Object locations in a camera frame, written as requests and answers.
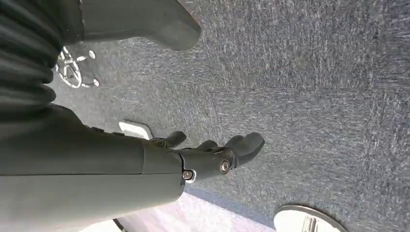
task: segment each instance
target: metal bolt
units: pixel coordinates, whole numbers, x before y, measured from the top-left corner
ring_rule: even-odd
[[[95,53],[93,51],[89,51],[88,55],[90,56],[91,59],[95,59]]]
[[[182,172],[182,178],[184,178],[184,180],[191,180],[193,176],[193,173],[191,171],[185,170]]]
[[[97,79],[92,80],[92,82],[94,83],[94,85],[95,85],[96,87],[99,87],[99,86],[100,86],[100,82],[99,82]]]
[[[224,160],[220,164],[220,172],[223,173],[223,174],[226,174],[226,173],[228,173],[230,167],[231,166],[230,166],[229,162]]]

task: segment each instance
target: round metal cover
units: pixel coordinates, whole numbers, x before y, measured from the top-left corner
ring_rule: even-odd
[[[300,205],[280,208],[273,222],[277,232],[347,232],[329,216]]]
[[[89,83],[84,83],[80,68],[78,67],[78,63],[89,58],[96,58],[93,51],[88,52],[88,57],[81,56],[74,58],[71,52],[66,47],[63,47],[63,50],[59,55],[58,62],[55,66],[56,73],[68,86],[72,88],[99,87],[100,82],[97,79],[93,79],[92,82]]]

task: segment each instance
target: floor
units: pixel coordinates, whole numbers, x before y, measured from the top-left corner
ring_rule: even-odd
[[[317,208],[350,232],[406,231],[410,218],[410,3],[195,0],[191,50],[136,38],[84,43],[96,89],[56,78],[57,103],[90,126],[125,119],[186,146],[261,133],[246,167],[187,191],[272,227],[278,207]]]
[[[276,232],[186,193],[176,202],[140,210],[118,221],[127,232]]]

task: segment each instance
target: prosthetic hand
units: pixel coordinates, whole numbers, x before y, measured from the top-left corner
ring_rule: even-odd
[[[185,134],[177,131],[166,139],[151,141],[155,143],[155,146],[170,148],[180,145],[185,139]],[[173,152],[181,158],[182,178],[192,183],[195,180],[227,174],[230,170],[255,158],[263,145],[263,137],[258,133],[251,133],[246,137],[237,135],[223,147],[208,140],[197,148],[185,148]]]
[[[65,44],[145,36],[178,50],[199,34],[176,0],[0,0],[0,231],[117,218],[252,160],[264,145],[256,133],[173,150],[183,133],[152,141],[106,133],[51,103],[44,84]]]

